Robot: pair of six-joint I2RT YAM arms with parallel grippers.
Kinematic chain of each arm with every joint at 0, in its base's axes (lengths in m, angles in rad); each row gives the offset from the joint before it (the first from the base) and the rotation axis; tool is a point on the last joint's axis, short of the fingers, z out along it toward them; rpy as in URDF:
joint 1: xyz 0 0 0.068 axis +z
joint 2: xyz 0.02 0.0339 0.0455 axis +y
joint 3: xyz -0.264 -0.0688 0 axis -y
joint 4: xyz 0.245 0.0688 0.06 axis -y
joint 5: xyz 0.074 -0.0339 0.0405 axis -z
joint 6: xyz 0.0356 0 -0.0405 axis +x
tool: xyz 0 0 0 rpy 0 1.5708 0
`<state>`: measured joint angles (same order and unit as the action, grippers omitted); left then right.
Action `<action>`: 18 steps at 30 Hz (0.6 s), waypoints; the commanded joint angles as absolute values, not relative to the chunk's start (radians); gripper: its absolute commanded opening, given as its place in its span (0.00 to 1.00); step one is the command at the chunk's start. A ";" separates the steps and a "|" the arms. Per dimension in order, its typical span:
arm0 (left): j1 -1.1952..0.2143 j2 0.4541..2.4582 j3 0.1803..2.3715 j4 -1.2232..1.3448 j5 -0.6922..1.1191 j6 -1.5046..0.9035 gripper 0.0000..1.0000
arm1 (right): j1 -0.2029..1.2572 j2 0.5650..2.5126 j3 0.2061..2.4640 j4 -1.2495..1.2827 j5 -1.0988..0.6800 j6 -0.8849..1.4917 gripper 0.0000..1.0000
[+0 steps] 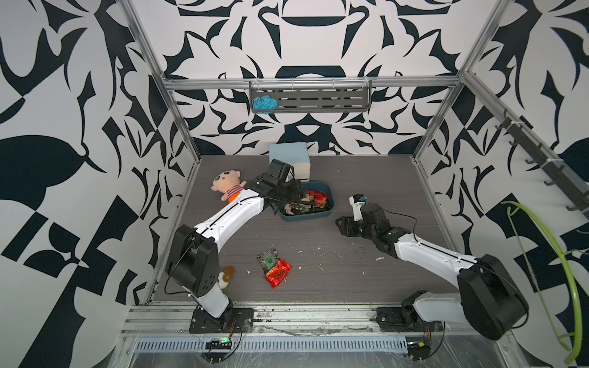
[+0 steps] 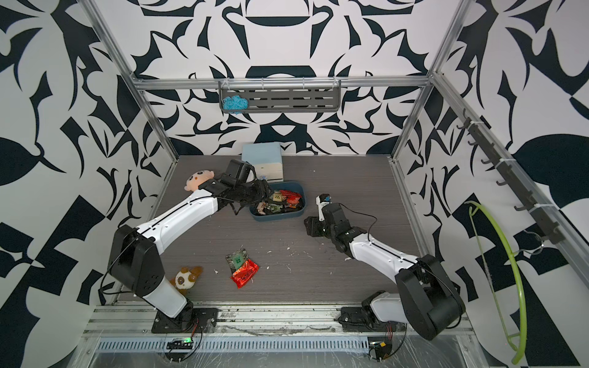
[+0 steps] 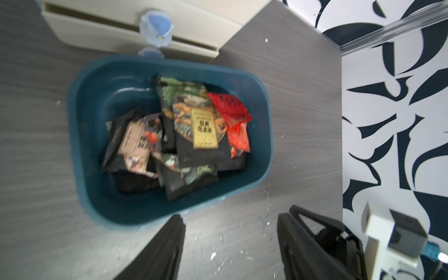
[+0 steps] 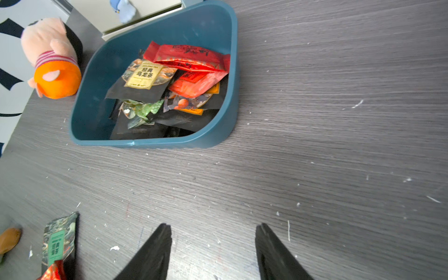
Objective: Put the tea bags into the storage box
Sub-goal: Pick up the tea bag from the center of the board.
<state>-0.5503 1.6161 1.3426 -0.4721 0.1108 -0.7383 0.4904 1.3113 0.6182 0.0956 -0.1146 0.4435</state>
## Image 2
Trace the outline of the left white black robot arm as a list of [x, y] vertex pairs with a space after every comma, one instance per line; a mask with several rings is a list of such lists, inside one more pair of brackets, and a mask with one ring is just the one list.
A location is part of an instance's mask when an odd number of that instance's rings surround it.
[[137, 227], [122, 225], [114, 233], [107, 274], [137, 297], [173, 320], [187, 319], [193, 307], [165, 277], [161, 255], [198, 222], [230, 206], [235, 214], [273, 194], [255, 167], [239, 159], [224, 173], [200, 170], [187, 179], [184, 201]]

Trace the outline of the red tea bag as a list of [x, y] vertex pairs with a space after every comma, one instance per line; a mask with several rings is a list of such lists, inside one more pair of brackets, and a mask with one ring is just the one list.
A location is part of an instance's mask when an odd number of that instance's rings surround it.
[[247, 259], [239, 269], [233, 272], [231, 279], [240, 289], [254, 277], [258, 270], [259, 265], [251, 259]]
[[283, 199], [289, 206], [296, 206], [302, 200], [302, 195], [293, 191], [289, 190], [279, 190], [280, 194], [282, 195]]

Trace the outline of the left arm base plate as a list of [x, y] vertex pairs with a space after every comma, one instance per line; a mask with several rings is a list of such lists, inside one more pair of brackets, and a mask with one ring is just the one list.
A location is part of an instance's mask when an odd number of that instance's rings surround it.
[[208, 326], [216, 326], [219, 316], [218, 308], [184, 308], [178, 316], [168, 317], [162, 311], [157, 311], [152, 334], [187, 334], [194, 328], [207, 329]]

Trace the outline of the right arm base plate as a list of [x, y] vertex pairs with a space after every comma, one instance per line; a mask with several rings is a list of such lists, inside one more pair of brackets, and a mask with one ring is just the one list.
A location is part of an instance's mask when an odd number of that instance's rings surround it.
[[345, 332], [396, 332], [397, 325], [391, 322], [383, 322], [368, 308], [343, 307], [337, 318]]

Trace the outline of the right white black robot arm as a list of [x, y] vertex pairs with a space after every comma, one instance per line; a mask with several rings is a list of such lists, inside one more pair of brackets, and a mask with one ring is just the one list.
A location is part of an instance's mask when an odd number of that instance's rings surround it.
[[340, 253], [371, 266], [397, 286], [397, 294], [377, 291], [351, 317], [344, 314], [345, 325], [374, 329], [407, 324], [426, 340], [460, 325], [466, 306], [435, 257], [408, 255], [374, 238], [370, 229], [351, 225], [347, 207], [332, 202], [328, 194], [318, 196], [316, 204], [318, 215], [304, 220], [307, 234], [330, 239]]

